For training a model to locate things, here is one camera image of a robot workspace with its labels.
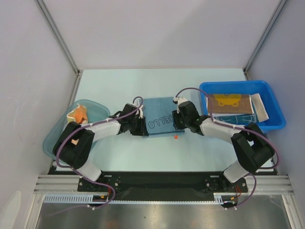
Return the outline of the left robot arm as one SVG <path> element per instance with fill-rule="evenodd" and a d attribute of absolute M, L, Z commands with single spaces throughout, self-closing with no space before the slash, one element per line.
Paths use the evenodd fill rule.
<path fill-rule="evenodd" d="M 63 162 L 80 175 L 88 178 L 95 191 L 103 189 L 102 171 L 89 159 L 93 143 L 109 136 L 130 132 L 134 136 L 147 136 L 143 105 L 126 104 L 122 111 L 102 121 L 81 125 L 70 122 L 57 140 L 53 153 L 57 162 Z"/>

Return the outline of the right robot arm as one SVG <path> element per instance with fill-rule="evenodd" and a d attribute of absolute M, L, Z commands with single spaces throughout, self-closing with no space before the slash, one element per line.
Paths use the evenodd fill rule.
<path fill-rule="evenodd" d="M 274 148 L 258 125 L 233 125 L 210 115 L 199 115 L 195 105 L 183 97 L 173 98 L 173 103 L 177 105 L 172 111 L 175 129 L 189 129 L 192 133 L 214 137 L 233 146 L 237 160 L 223 171 L 219 180 L 223 191 L 232 191 L 239 179 L 261 169 L 275 155 Z"/>

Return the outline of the orange brown towel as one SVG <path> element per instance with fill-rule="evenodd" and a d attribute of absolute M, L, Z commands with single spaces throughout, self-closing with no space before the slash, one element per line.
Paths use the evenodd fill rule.
<path fill-rule="evenodd" d="M 252 100 L 248 94 L 209 94 L 206 98 L 208 113 L 252 114 Z"/>

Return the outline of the Doraemon teal beige towel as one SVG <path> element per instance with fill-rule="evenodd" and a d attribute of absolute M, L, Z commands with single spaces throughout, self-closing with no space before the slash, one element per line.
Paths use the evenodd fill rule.
<path fill-rule="evenodd" d="M 267 121 L 269 116 L 260 94 L 252 94 L 250 97 L 254 109 L 252 114 L 213 114 L 214 119 L 235 125 L 247 125 Z"/>

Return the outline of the light blue towel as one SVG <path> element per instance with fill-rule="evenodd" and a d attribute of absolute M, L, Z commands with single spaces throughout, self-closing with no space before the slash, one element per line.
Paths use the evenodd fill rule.
<path fill-rule="evenodd" d="M 177 105 L 172 97 L 146 98 L 143 101 L 148 137 L 181 135 L 185 130 L 176 130 L 173 126 L 172 111 Z"/>

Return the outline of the peach orange patterned towel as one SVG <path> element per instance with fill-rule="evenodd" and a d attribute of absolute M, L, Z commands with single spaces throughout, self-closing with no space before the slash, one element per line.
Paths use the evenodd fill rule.
<path fill-rule="evenodd" d="M 88 124 L 87 108 L 77 104 L 77 107 L 66 115 L 67 123 L 76 122 L 78 124 Z"/>

